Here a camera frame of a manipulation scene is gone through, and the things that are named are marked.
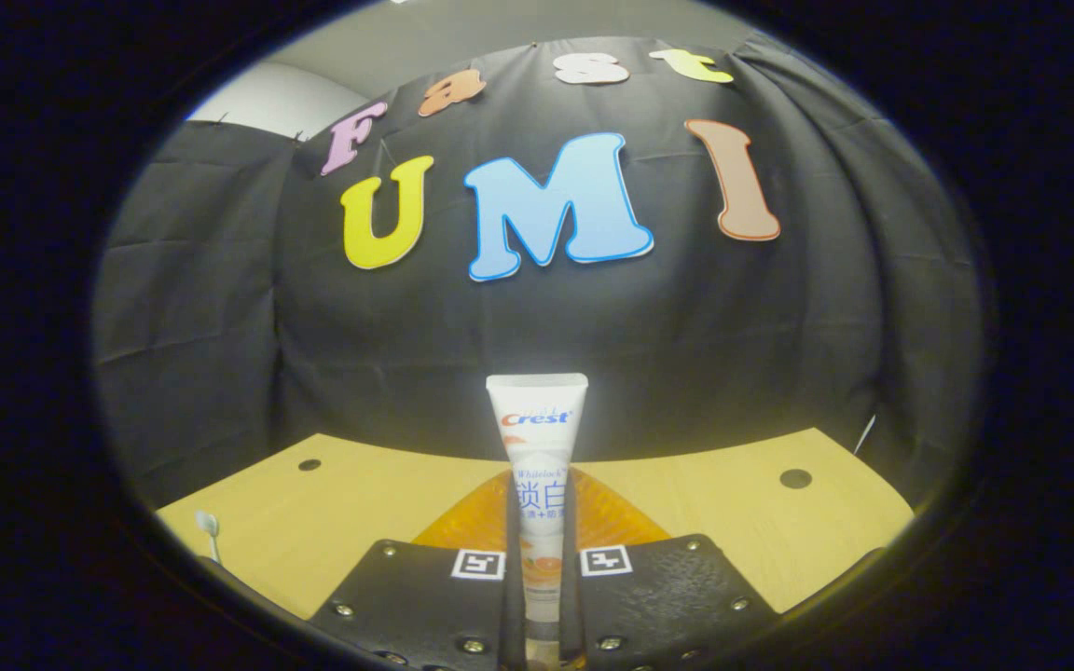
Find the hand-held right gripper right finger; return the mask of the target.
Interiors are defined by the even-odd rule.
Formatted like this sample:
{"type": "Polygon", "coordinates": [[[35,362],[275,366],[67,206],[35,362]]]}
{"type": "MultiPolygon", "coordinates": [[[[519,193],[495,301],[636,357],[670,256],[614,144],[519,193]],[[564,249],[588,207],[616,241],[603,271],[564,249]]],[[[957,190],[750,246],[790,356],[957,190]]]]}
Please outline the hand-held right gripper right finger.
{"type": "Polygon", "coordinates": [[[575,670],[739,668],[727,655],[780,616],[719,544],[672,536],[581,469],[571,473],[567,657],[575,670]]]}

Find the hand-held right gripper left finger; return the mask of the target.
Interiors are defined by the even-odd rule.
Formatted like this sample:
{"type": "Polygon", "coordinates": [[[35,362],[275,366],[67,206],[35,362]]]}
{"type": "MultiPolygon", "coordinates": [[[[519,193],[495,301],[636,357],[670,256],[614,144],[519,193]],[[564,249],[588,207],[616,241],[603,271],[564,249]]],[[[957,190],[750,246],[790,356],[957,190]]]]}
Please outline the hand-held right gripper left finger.
{"type": "Polygon", "coordinates": [[[413,542],[372,543],[310,625],[409,670],[512,670],[512,493],[511,473],[499,472],[413,542]]]}

